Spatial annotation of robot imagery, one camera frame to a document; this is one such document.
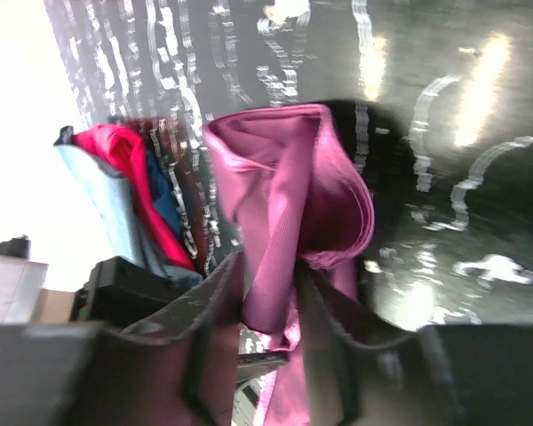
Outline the purple satin napkin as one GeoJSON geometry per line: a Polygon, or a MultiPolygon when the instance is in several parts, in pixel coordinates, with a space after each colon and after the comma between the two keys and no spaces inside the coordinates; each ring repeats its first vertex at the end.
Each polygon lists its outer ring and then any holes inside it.
{"type": "Polygon", "coordinates": [[[356,258],[375,216],[370,191],[338,140],[330,109],[295,104],[229,114],[203,129],[219,204],[240,231],[253,282],[243,324],[286,366],[266,376],[257,425],[307,425],[294,270],[298,260],[358,296],[356,258]]]}

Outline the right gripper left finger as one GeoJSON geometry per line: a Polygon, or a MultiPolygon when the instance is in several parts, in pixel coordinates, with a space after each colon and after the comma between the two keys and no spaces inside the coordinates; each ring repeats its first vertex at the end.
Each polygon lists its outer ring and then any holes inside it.
{"type": "Polygon", "coordinates": [[[0,425],[228,425],[244,257],[123,332],[0,325],[0,425]]]}

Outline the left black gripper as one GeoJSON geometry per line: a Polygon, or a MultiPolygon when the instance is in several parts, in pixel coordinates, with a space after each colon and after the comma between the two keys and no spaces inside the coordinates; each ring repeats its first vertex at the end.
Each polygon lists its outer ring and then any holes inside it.
{"type": "Polygon", "coordinates": [[[195,286],[189,277],[163,278],[116,256],[97,263],[76,292],[69,319],[128,327],[195,286]]]}

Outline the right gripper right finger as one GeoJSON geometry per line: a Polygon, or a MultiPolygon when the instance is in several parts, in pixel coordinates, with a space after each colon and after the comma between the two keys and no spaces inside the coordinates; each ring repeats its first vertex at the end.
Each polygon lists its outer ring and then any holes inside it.
{"type": "Polygon", "coordinates": [[[533,425],[533,324],[397,328],[295,269],[313,425],[533,425]]]}

